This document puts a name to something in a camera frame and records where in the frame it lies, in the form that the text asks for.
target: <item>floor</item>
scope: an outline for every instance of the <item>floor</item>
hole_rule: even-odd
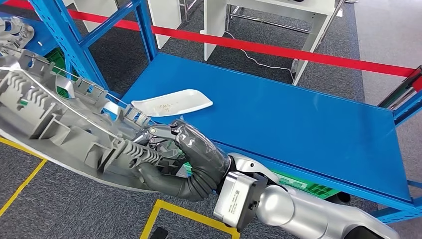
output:
[[[355,4],[356,26],[362,60],[416,68],[422,62],[419,0],[361,0]],[[401,77],[362,72],[365,100],[379,103],[400,82]],[[422,112],[397,129],[408,179],[422,181]],[[422,190],[410,188],[413,197]],[[404,239],[422,238],[422,218],[392,224]]]
[[[414,39],[420,39],[417,17],[421,15],[422,8],[416,2],[417,0],[402,0],[400,3],[392,0],[362,0],[357,4],[346,4],[343,7],[344,17],[336,18],[319,52],[351,58],[360,57],[388,64],[417,66],[421,61],[422,52],[418,48],[418,41]],[[16,12],[16,9],[10,7],[0,6],[0,11],[36,18],[31,12]],[[181,28],[201,30],[202,11],[202,4],[197,4],[192,10],[191,20],[185,22]],[[261,12],[245,9],[244,14],[309,27],[303,22]],[[286,32],[243,19],[236,19],[230,32],[239,39],[293,48],[300,48],[304,42],[304,36],[299,33]],[[136,32],[114,28],[90,48],[112,90],[124,93],[144,69],[145,57],[142,47],[137,44],[139,40],[140,36]],[[131,51],[121,51],[122,45],[130,45]],[[165,52],[199,61],[202,61],[202,50],[202,44],[174,39],[163,49]],[[280,57],[261,54],[252,56],[262,63],[276,62],[282,67],[289,67],[291,63],[291,60]],[[257,66],[246,59],[239,50],[218,47],[208,63],[276,81],[291,81],[287,72]],[[310,64],[300,85],[377,104],[400,80],[375,73]],[[421,156],[418,145],[422,143],[419,136],[422,132],[421,117],[421,114],[417,115],[398,129],[407,174],[410,179],[416,181],[422,181],[422,169],[418,161]],[[0,151],[2,205],[40,160],[3,144],[0,144]],[[414,189],[412,194],[422,195]],[[110,188],[47,162],[0,218],[0,238],[139,238],[156,199],[208,217],[212,217],[213,205],[216,202],[216,196],[194,204],[162,194],[138,194]],[[372,202],[358,198],[354,198],[352,203],[369,212],[377,207]],[[392,226],[402,238],[417,239],[422,238],[417,227],[421,222],[417,219]],[[154,228],[157,226],[167,229],[171,235],[169,238],[230,238],[228,234],[168,211],[160,211]],[[255,220],[241,233],[241,238],[294,237],[279,228],[266,227]]]

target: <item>label sticker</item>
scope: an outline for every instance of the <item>label sticker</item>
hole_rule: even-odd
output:
[[[239,198],[240,191],[236,190],[233,194],[233,197],[231,198],[230,207],[228,208],[228,212],[231,214],[236,213],[237,209],[237,199]]]

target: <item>white plastic tray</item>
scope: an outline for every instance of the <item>white plastic tray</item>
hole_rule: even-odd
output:
[[[132,105],[152,117],[186,114],[212,106],[212,101],[197,90],[183,90],[143,101],[132,101]]]

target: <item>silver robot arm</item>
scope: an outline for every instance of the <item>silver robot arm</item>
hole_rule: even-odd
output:
[[[399,239],[389,226],[351,206],[334,204],[289,186],[259,162],[229,154],[239,172],[224,180],[214,215],[241,230],[256,215],[302,239]]]

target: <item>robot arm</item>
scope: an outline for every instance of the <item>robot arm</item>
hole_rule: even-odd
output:
[[[277,176],[259,162],[240,154],[229,155],[236,166],[240,163],[237,168],[249,172],[228,173],[214,210],[216,217],[232,227],[242,229],[256,215],[264,224],[282,227],[302,239],[400,238],[393,229],[356,207],[276,185],[272,179]]]
[[[214,216],[243,229],[257,216],[302,239],[399,239],[390,227],[366,212],[334,204],[289,186],[265,166],[237,153],[219,151],[193,126],[177,120],[168,128],[192,165],[190,178],[161,175],[149,163],[139,165],[146,184],[157,191],[199,200],[219,193]]]

